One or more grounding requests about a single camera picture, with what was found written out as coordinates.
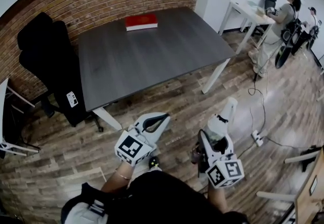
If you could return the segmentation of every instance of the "woman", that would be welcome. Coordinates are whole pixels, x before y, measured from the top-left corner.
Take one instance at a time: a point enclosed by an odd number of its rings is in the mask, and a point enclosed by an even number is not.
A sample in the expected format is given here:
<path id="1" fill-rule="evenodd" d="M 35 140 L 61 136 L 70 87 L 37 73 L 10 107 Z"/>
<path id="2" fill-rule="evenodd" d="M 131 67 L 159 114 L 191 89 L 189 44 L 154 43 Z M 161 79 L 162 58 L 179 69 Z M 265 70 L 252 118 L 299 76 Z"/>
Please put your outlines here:
<path id="1" fill-rule="evenodd" d="M 245 215 L 228 212 L 222 189 L 208 189 L 208 199 L 187 184 L 162 172 L 158 158 L 149 161 L 149 172 L 128 189 L 134 168 L 122 162 L 101 191 L 82 185 L 81 195 L 62 209 L 63 224 L 111 223 L 216 223 L 248 224 Z"/>
<path id="2" fill-rule="evenodd" d="M 270 58 L 278 52 L 282 45 L 281 31 L 285 29 L 286 25 L 293 21 L 296 13 L 300 10 L 300 0 L 287 0 L 289 3 L 284 4 L 278 12 L 278 15 L 268 13 L 268 17 L 275 21 L 271 30 L 267 34 L 261 50 L 256 53 L 248 52 L 249 57 L 255 64 L 253 71 L 259 76 L 264 77 L 267 70 L 267 64 Z"/>

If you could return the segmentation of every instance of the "table leg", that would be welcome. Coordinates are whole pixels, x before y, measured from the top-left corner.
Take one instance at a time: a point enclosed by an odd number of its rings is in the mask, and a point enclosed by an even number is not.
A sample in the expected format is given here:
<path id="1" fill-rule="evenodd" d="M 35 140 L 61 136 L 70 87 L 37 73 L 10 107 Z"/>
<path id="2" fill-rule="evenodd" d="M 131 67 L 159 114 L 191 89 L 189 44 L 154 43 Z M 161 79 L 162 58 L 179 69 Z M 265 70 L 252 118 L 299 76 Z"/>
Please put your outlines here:
<path id="1" fill-rule="evenodd" d="M 307 160 L 307 159 L 311 159 L 316 157 L 319 154 L 319 151 L 315 151 L 306 155 L 302 155 L 302 156 L 298 156 L 298 157 L 291 157 L 291 158 L 286 158 L 284 160 L 284 163 L 294 163 L 294 162 L 299 162 L 299 161 L 303 161 L 303 160 Z"/>
<path id="2" fill-rule="evenodd" d="M 27 156 L 27 154 L 25 154 L 25 153 L 20 153 L 20 152 L 16 152 L 16 151 L 12 151 L 12 150 L 7 150 L 7 149 L 3 149 L 3 148 L 0 148 L 0 150 L 15 154 L 15 155 L 20 155 L 20 156 L 25 156 L 25 157 Z"/>
<path id="3" fill-rule="evenodd" d="M 296 195 L 275 194 L 275 193 L 266 193 L 266 192 L 257 192 L 257 196 L 270 199 L 270 200 L 288 201 L 288 202 L 294 202 L 296 198 Z"/>
<path id="4" fill-rule="evenodd" d="M 256 48 L 260 47 L 261 43 L 264 41 L 265 37 L 267 37 L 267 34 L 269 33 L 271 28 L 272 28 L 272 24 L 269 24 L 269 26 L 261 36 L 260 40 L 258 41 Z"/>
<path id="5" fill-rule="evenodd" d="M 114 127 L 116 130 L 121 130 L 121 124 L 116 121 L 114 117 L 112 117 L 103 107 L 93 110 L 95 114 L 97 114 L 101 119 L 107 122 L 110 126 Z"/>
<path id="6" fill-rule="evenodd" d="M 16 96 L 18 96 L 21 100 L 23 100 L 25 103 L 29 104 L 32 107 L 35 107 L 35 105 L 33 105 L 30 101 L 24 99 L 20 94 L 18 94 L 16 91 L 14 91 L 13 89 L 11 89 L 8 85 L 7 88 L 10 90 L 10 92 L 12 92 L 13 94 L 15 94 Z"/>
<path id="7" fill-rule="evenodd" d="M 250 29 L 248 30 L 248 32 L 246 33 L 244 39 L 241 41 L 241 43 L 239 44 L 235 54 L 239 54 L 241 52 L 241 50 L 243 49 L 243 47 L 245 46 L 245 44 L 247 43 L 247 41 L 249 40 L 250 36 L 252 35 L 255 27 L 257 26 L 256 23 L 252 22 L 252 25 L 250 26 Z"/>
<path id="8" fill-rule="evenodd" d="M 247 22 L 248 22 L 248 19 L 245 17 L 245 18 L 243 19 L 242 24 L 241 24 L 241 29 L 239 30 L 240 32 L 243 32 L 243 31 L 244 31 Z"/>
<path id="9" fill-rule="evenodd" d="M 316 101 L 318 102 L 318 101 L 322 100 L 323 98 L 324 98 L 324 94 L 322 94 L 319 98 L 317 98 Z"/>
<path id="10" fill-rule="evenodd" d="M 229 62 L 229 60 L 230 59 L 227 59 L 225 62 L 223 62 L 222 64 L 218 65 L 217 68 L 214 70 L 213 74 L 210 76 L 210 78 L 208 79 L 207 83 L 204 85 L 204 87 L 201 90 L 204 94 L 206 94 L 208 92 L 208 90 L 212 87 L 212 85 L 215 83 L 215 81 L 217 80 L 217 78 L 219 77 L 219 75 L 222 73 L 222 71 L 226 67 L 226 65 Z"/>
<path id="11" fill-rule="evenodd" d="M 220 28 L 219 28 L 219 31 L 218 31 L 218 34 L 219 34 L 220 36 L 222 36 L 222 34 L 223 34 L 223 31 L 224 31 L 224 29 L 225 29 L 225 26 L 226 26 L 226 23 L 227 23 L 228 17 L 229 17 L 229 15 L 231 14 L 231 12 L 232 12 L 232 3 L 230 2 L 229 5 L 228 5 L 228 8 L 227 8 L 227 11 L 226 11 L 225 17 L 224 17 L 224 19 L 223 19 L 223 22 L 222 22 L 222 24 L 221 24 L 221 26 L 220 26 Z"/>

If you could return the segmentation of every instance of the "power strip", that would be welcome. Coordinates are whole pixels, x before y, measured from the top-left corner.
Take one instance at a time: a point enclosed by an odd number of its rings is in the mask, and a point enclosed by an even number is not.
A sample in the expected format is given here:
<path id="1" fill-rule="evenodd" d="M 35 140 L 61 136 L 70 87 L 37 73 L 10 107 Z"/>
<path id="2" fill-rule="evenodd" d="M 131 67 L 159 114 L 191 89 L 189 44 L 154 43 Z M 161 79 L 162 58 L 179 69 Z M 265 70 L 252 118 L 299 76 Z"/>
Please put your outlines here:
<path id="1" fill-rule="evenodd" d="M 258 145 L 258 147 L 262 146 L 263 144 L 263 140 L 260 137 L 260 134 L 258 133 L 257 130 L 255 130 L 254 132 L 252 132 L 252 138 L 254 139 L 255 143 Z"/>

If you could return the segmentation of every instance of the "human arm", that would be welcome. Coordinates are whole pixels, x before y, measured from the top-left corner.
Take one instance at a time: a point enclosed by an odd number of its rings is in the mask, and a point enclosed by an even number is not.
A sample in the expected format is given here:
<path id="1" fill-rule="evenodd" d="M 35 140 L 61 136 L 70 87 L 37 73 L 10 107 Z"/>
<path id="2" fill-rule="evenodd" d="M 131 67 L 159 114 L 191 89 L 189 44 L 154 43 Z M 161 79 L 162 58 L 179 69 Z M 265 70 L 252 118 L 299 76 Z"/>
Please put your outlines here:
<path id="1" fill-rule="evenodd" d="M 276 23 L 281 24 L 284 19 L 286 18 L 287 14 L 283 13 L 283 12 L 279 12 L 279 14 L 277 16 L 275 16 L 272 13 L 268 14 L 268 17 L 272 18 Z"/>
<path id="2" fill-rule="evenodd" d="M 291 9 L 291 6 L 289 4 L 284 4 L 280 10 L 278 15 L 274 15 L 272 13 L 268 13 L 268 17 L 272 18 L 276 23 L 281 24 L 286 16 L 288 15 L 289 10 Z"/>
<path id="3" fill-rule="evenodd" d="M 228 212 L 228 206 L 225 198 L 224 189 L 215 189 L 211 183 L 208 183 L 207 199 L 211 204 L 217 207 L 222 213 Z"/>
<path id="4" fill-rule="evenodd" d="M 132 178 L 133 172 L 134 167 L 123 161 L 103 185 L 101 191 L 105 193 L 114 193 L 121 188 L 127 187 Z"/>

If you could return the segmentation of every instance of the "black office chair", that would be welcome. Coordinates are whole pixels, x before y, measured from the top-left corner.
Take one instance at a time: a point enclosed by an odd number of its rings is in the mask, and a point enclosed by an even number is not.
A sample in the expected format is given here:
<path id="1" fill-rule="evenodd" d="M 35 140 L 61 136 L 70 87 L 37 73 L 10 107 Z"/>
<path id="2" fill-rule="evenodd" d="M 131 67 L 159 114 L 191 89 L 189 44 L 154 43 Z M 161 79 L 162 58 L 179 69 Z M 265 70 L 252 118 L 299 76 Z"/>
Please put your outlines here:
<path id="1" fill-rule="evenodd" d="M 37 76 L 54 93 L 59 108 L 51 106 L 45 98 L 42 106 L 51 117 L 50 110 L 63 113 L 72 126 L 76 126 L 94 113 L 88 113 L 85 108 L 79 60 L 70 43 L 66 26 L 62 21 L 53 23 L 45 13 L 38 14 L 17 36 L 20 64 Z"/>
<path id="2" fill-rule="evenodd" d="M 268 8 L 275 8 L 277 0 L 265 0 L 264 1 L 264 10 L 267 10 Z"/>

